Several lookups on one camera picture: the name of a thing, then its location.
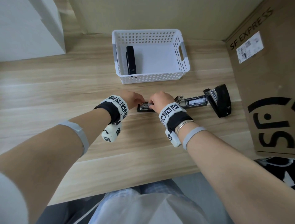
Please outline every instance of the white plastic basket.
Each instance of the white plastic basket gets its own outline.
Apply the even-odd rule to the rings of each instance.
[[[116,74],[123,84],[176,80],[191,68],[180,30],[114,30],[112,41]],[[127,46],[134,48],[136,75],[128,75]]]

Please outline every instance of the human arm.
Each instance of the human arm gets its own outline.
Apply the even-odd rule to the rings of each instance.
[[[119,94],[131,109],[144,102],[140,94]],[[110,114],[98,108],[69,120],[77,123],[87,136],[89,145],[110,123]],[[59,183],[82,155],[82,142],[69,127],[57,125],[24,141],[0,155],[0,172],[21,191],[29,213],[29,223],[41,215]]]
[[[149,102],[159,113],[173,101],[172,96],[160,92]],[[198,124],[190,122],[179,130],[181,143],[196,127]],[[206,130],[195,134],[186,148],[235,223],[295,222],[294,190],[235,148]]]

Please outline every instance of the sf logo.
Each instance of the sf logo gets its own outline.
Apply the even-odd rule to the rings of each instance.
[[[291,99],[286,98],[286,97],[270,97],[270,98],[265,98],[258,100],[251,105],[248,106],[248,111],[251,113],[253,110],[266,106],[266,105],[283,105],[285,106]],[[291,109],[295,113],[295,102],[292,105]],[[269,113],[264,114],[264,119],[266,120],[271,120],[271,115]],[[285,128],[285,127],[290,127],[289,121],[277,121],[277,122],[269,122],[269,123],[260,123],[258,119],[258,113],[253,114],[253,121],[257,127],[257,129],[270,129],[270,128]],[[277,141],[279,138],[285,138],[287,141],[287,148],[295,148],[295,142],[294,138],[292,135],[290,135],[288,132],[285,131],[276,131],[272,134],[271,139],[269,143],[266,143],[264,141],[264,133],[259,133],[258,134],[258,139],[260,144],[263,147],[276,147]]]

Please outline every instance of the person's right arm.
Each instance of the person's right arm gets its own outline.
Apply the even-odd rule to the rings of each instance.
[[[149,102],[160,113],[174,99],[159,92]],[[179,130],[181,143],[196,127],[190,122]],[[256,162],[206,130],[195,134],[186,148],[236,224],[295,223],[294,190]]]

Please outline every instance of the black wristband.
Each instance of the black wristband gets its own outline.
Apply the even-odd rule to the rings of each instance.
[[[185,120],[192,120],[192,118],[183,111],[175,113],[174,115],[172,115],[172,117],[169,118],[169,121],[167,123],[168,131],[170,133],[171,131],[175,132],[175,128]]]
[[[103,108],[110,114],[112,120],[109,124],[114,124],[118,120],[118,118],[120,119],[118,108],[113,103],[105,101],[96,106],[94,110],[97,108]]]

